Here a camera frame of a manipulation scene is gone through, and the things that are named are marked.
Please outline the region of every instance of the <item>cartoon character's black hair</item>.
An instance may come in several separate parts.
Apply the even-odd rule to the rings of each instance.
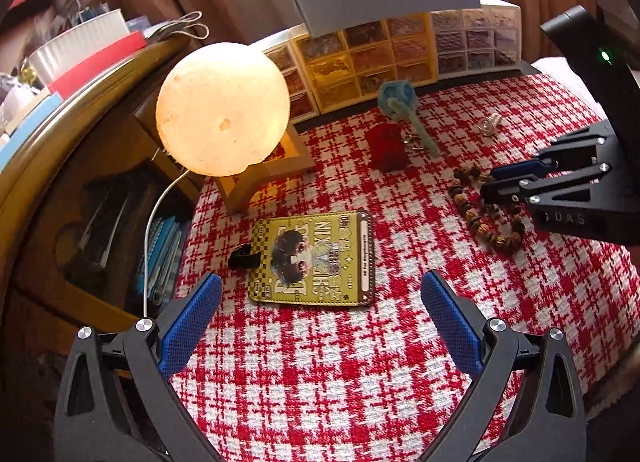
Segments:
[[[287,286],[297,283],[303,278],[298,265],[291,264],[291,256],[296,255],[298,245],[303,240],[303,235],[290,229],[279,235],[273,243],[271,272]]]

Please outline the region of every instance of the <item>white ribbed basket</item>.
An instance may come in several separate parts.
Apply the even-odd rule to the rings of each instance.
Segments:
[[[29,56],[31,66],[50,84],[98,50],[129,34],[120,9],[89,19],[54,37]]]

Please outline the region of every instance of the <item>compartment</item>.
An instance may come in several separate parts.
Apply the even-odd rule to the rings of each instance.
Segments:
[[[496,48],[515,48],[518,44],[518,33],[515,30],[495,29]]]
[[[440,52],[464,50],[466,34],[464,32],[444,32],[436,34],[436,48]]]
[[[425,36],[393,41],[396,63],[417,60],[429,55],[429,44]]]
[[[308,67],[316,84],[326,84],[353,75],[347,54],[328,58]]]
[[[440,74],[457,74],[466,71],[466,52],[438,56]]]
[[[382,21],[373,21],[344,29],[344,36],[350,48],[377,43],[386,39]]]
[[[515,8],[492,8],[494,26],[498,28],[517,28],[518,10]]]
[[[284,80],[287,81],[287,88],[289,89],[289,95],[293,93],[301,92],[305,89],[305,83],[302,82],[302,77],[297,70],[292,70],[285,74]]]
[[[389,43],[383,43],[363,50],[353,50],[351,52],[351,61],[353,61],[353,68],[356,73],[393,64],[391,46]]]
[[[462,28],[462,10],[439,10],[438,12],[431,12],[431,21],[433,22],[433,29],[436,32]]]
[[[495,66],[515,66],[518,63],[518,54],[515,50],[496,50],[494,52]]]
[[[314,105],[311,104],[311,100],[306,92],[299,93],[291,99],[291,108],[289,118],[300,117],[314,111]]]
[[[398,64],[398,79],[419,82],[433,79],[429,63]]]
[[[489,30],[467,30],[467,48],[492,48],[494,46],[494,31]]]
[[[360,92],[354,79],[330,86],[318,92],[320,106],[322,106],[323,109],[358,98],[359,96]]]
[[[381,70],[374,74],[367,74],[366,76],[358,76],[362,95],[377,92],[380,84],[387,82],[388,80],[396,80],[396,74],[394,73],[393,68]]]
[[[494,67],[494,53],[489,52],[468,52],[466,55],[469,70],[484,70]]]
[[[491,27],[493,18],[488,8],[467,8],[462,11],[466,28]]]
[[[344,50],[344,45],[338,37],[338,32],[332,32],[320,37],[301,39],[298,41],[298,48],[308,63],[323,56],[337,54]]]
[[[421,14],[404,17],[392,17],[386,20],[391,37],[408,36],[424,32],[424,19]]]
[[[295,66],[287,47],[281,47],[277,50],[274,50],[273,52],[269,52],[267,54],[267,57],[270,58],[271,61],[276,63],[276,66],[280,70],[287,70]]]

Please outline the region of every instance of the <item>stack of books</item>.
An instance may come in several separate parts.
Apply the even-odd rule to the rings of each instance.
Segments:
[[[175,282],[178,278],[189,224],[189,222],[177,222],[175,217],[156,218],[151,223],[146,298],[149,307],[155,309],[157,313],[162,312],[174,296]],[[136,291],[139,296],[144,292],[144,275],[144,264],[141,259],[136,282]]]

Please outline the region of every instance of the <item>cartoon character illustration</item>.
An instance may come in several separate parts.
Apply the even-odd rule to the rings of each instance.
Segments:
[[[273,243],[271,272],[287,286],[308,276],[312,268],[332,273],[338,251],[338,243],[321,240],[311,245],[308,236],[290,229],[278,235]]]

